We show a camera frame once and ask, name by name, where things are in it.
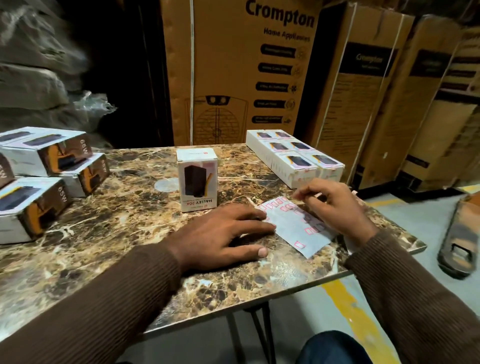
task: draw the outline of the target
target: table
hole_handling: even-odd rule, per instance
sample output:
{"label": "table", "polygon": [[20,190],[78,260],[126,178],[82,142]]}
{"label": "table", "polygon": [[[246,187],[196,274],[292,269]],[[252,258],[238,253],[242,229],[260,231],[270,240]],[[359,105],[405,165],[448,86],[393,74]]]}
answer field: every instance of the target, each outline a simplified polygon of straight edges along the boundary
{"label": "table", "polygon": [[[219,157],[218,203],[258,205],[292,193],[245,144],[212,146]],[[111,176],[85,199],[76,199],[33,243],[0,245],[0,340],[81,288],[133,246],[160,241],[193,216],[180,212],[178,191],[155,189],[177,177],[175,148],[118,149],[107,153]],[[402,247],[426,245],[373,208],[369,217],[391,229]],[[145,335],[165,332],[350,274],[337,240],[305,259],[278,235],[260,240],[268,258],[185,278],[179,292]]]}

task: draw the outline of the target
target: gray floor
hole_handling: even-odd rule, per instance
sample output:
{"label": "gray floor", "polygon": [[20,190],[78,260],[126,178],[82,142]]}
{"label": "gray floor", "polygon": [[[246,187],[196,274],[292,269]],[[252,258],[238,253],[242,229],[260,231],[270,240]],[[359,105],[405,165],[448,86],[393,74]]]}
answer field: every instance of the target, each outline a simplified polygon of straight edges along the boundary
{"label": "gray floor", "polygon": [[[479,315],[480,273],[459,281],[444,274],[436,262],[446,227],[460,197],[407,204],[385,194],[368,202],[427,243],[427,250],[415,258]],[[354,336],[375,364],[397,363],[393,345],[378,325],[354,277],[274,300],[270,307],[278,363],[293,363],[309,337],[332,329]],[[235,319],[247,362],[266,363],[250,316],[239,312]],[[220,364],[234,363],[235,356],[227,320],[217,318],[135,344],[127,349],[121,360],[134,364]]]}

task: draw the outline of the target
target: sticker sheet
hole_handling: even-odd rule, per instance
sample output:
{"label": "sticker sheet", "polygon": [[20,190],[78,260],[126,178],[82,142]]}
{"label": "sticker sheet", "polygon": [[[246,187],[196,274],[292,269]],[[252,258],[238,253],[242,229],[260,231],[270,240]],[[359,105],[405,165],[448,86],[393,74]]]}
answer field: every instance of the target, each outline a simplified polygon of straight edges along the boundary
{"label": "sticker sheet", "polygon": [[276,225],[276,233],[307,259],[337,235],[323,221],[284,197],[264,202],[257,208],[267,213],[266,221]]}

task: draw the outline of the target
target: fingernail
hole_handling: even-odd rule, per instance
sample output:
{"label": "fingernail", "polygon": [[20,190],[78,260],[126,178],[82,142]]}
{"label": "fingernail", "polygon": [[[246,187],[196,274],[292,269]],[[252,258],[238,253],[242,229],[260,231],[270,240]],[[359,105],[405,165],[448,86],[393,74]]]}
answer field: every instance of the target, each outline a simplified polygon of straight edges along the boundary
{"label": "fingernail", "polygon": [[259,258],[265,258],[267,255],[268,255],[268,249],[267,248],[258,249],[258,257]]}

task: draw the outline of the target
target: brown sleeve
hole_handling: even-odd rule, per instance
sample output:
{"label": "brown sleeve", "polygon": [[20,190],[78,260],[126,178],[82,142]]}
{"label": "brown sleeve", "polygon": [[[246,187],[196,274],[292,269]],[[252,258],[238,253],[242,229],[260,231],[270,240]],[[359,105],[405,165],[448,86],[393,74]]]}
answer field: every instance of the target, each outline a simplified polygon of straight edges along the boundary
{"label": "brown sleeve", "polygon": [[114,363],[180,284],[159,244],[134,247],[92,282],[0,343],[2,363]]}
{"label": "brown sleeve", "polygon": [[388,231],[346,262],[403,363],[480,363],[480,323]]}

